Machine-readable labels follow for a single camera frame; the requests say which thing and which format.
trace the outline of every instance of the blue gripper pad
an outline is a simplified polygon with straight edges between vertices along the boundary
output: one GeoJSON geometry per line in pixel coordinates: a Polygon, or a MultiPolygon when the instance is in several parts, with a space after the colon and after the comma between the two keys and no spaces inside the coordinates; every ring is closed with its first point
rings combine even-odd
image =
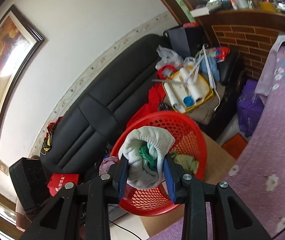
{"type": "Polygon", "coordinates": [[[169,164],[168,164],[168,160],[165,158],[164,159],[164,175],[165,175],[165,180],[166,180],[166,185],[167,185],[167,191],[168,191],[168,195],[171,199],[171,201],[173,203],[175,203],[176,201],[176,194],[175,194],[175,183],[174,183],[174,179],[173,176],[170,172],[170,168],[169,168],[169,164]]]}
{"type": "Polygon", "coordinates": [[[118,195],[117,195],[118,202],[120,202],[121,199],[124,197],[124,191],[126,189],[127,179],[128,179],[128,160],[123,156],[121,157],[120,163],[122,163],[123,165],[118,183],[118,195]]]}

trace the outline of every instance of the pink cloth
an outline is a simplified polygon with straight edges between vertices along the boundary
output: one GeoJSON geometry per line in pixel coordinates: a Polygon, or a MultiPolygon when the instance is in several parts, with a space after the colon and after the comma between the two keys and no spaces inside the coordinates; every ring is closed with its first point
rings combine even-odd
{"type": "Polygon", "coordinates": [[[103,159],[99,167],[99,176],[108,173],[110,166],[115,164],[117,161],[118,158],[115,156],[110,156],[108,158],[103,159]]]}

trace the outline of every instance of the metal screw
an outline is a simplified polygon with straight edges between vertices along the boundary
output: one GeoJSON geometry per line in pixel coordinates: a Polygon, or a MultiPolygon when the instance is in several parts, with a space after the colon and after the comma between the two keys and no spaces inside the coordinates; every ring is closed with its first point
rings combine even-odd
{"type": "Polygon", "coordinates": [[[184,180],[191,180],[193,177],[190,174],[184,174],[183,179],[184,180]]]}
{"type": "Polygon", "coordinates": [[[108,179],[110,179],[110,175],[109,175],[108,173],[105,173],[105,174],[102,174],[102,175],[100,176],[100,178],[101,178],[102,180],[108,180],[108,179]]]}
{"type": "Polygon", "coordinates": [[[228,187],[228,183],[226,181],[221,181],[219,183],[219,186],[222,187],[222,188],[227,188],[228,187]]]}
{"type": "Polygon", "coordinates": [[[65,184],[65,188],[66,189],[71,189],[71,188],[73,188],[74,187],[74,184],[72,183],[72,182],[67,182],[66,184],[65,184]]]}

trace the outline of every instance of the brick pattern wall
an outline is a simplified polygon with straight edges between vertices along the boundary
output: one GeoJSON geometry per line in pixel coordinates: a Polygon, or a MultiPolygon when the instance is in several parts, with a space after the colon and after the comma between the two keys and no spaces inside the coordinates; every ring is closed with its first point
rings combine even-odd
{"type": "Polygon", "coordinates": [[[259,79],[278,30],[246,25],[212,25],[221,46],[238,50],[247,75],[259,79]]]}

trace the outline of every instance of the black bag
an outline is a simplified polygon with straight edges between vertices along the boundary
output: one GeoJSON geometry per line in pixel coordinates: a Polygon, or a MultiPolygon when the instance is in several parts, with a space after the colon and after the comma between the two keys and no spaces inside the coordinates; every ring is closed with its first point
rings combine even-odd
{"type": "Polygon", "coordinates": [[[184,59],[186,57],[195,57],[196,53],[202,48],[203,27],[183,28],[174,27],[164,31],[164,36],[169,38],[172,49],[184,59]]]}

